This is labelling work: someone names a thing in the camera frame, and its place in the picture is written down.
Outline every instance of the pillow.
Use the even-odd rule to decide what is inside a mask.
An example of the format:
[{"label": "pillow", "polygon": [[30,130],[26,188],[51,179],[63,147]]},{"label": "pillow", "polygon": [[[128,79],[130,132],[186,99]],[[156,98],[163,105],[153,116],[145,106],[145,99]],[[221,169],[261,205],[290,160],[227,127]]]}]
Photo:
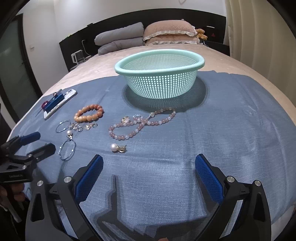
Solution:
[{"label": "pillow", "polygon": [[137,37],[143,37],[144,27],[141,22],[129,25],[124,28],[118,28],[103,32],[96,36],[94,42],[98,46],[111,43],[121,39],[132,39]]},{"label": "pillow", "polygon": [[196,37],[190,37],[186,34],[184,35],[159,35],[150,38],[146,41],[146,45],[153,44],[199,44],[200,40]]},{"label": "pillow", "polygon": [[121,49],[128,49],[132,47],[139,47],[143,46],[143,39],[142,37],[134,38],[134,39],[122,39],[116,40],[112,43],[105,44],[99,48],[98,53],[99,55],[107,54],[109,52],[114,52]]},{"label": "pillow", "polygon": [[186,34],[195,36],[195,27],[184,20],[165,20],[150,24],[144,31],[143,40],[148,40],[158,35]]}]

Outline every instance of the blue gripper pad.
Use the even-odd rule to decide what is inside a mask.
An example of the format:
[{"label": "blue gripper pad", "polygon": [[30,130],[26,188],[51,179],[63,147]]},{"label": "blue gripper pad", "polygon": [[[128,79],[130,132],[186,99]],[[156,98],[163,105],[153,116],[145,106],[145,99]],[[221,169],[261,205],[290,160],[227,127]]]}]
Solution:
[{"label": "blue gripper pad", "polygon": [[28,144],[30,144],[30,143],[32,143],[34,141],[39,140],[40,137],[41,137],[41,135],[40,135],[39,132],[34,132],[32,134],[21,137],[20,138],[20,144],[22,146],[28,145]]},{"label": "blue gripper pad", "polygon": [[103,158],[97,155],[95,160],[91,163],[87,171],[75,186],[75,200],[77,203],[83,202],[87,199],[91,189],[103,170],[103,166]]},{"label": "blue gripper pad", "polygon": [[201,155],[197,155],[195,158],[195,169],[205,185],[207,192],[211,196],[211,199],[220,205],[224,198],[223,186]]}]

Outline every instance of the gray pillow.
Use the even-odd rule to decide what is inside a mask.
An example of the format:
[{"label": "gray pillow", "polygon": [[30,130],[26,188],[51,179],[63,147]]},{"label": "gray pillow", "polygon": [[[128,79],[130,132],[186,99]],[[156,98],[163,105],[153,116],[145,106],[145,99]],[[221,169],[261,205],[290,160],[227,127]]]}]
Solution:
[{"label": "gray pillow", "polygon": [[110,52],[114,52],[121,49],[128,49],[132,47],[138,47],[143,46],[143,38],[134,38],[134,39],[122,39],[122,40],[116,40],[112,43],[105,44],[102,47],[99,48],[98,53],[99,55],[107,54]]},{"label": "gray pillow", "polygon": [[108,44],[116,40],[143,37],[143,33],[143,24],[139,22],[124,28],[118,28],[103,32],[96,36],[94,42],[96,45],[102,46],[104,44]]}]

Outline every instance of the human hand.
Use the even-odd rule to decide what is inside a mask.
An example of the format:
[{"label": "human hand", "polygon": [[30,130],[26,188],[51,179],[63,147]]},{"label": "human hand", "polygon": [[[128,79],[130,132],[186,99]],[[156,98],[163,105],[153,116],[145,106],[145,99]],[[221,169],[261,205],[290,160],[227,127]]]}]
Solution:
[{"label": "human hand", "polygon": [[[18,202],[23,202],[25,200],[25,194],[22,192],[25,188],[24,183],[11,184],[11,190],[14,194],[14,198]],[[7,191],[4,187],[0,186],[0,196],[7,196]]]}]

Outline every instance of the black headboard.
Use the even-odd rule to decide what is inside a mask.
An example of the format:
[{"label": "black headboard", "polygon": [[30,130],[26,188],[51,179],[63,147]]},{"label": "black headboard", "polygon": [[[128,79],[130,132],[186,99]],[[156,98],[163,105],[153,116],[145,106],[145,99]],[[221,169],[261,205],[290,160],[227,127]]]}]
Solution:
[{"label": "black headboard", "polygon": [[202,28],[204,30],[207,29],[207,26],[215,27],[215,38],[211,40],[223,43],[226,26],[226,17],[221,15],[198,10],[180,8],[159,8],[129,12],[91,24],[86,28],[79,30],[78,32],[62,40],[60,42],[60,47],[67,68],[68,70],[70,70],[70,68],[72,68],[75,65],[72,62],[71,54],[78,50],[83,50],[81,41],[84,39],[84,46],[87,53],[95,55],[98,53],[99,46],[96,46],[94,44],[94,39],[98,34],[102,32],[117,28],[123,28],[138,22],[142,22],[144,28],[146,28],[151,23],[161,20],[173,19],[184,19],[185,21],[195,26],[195,28]]}]

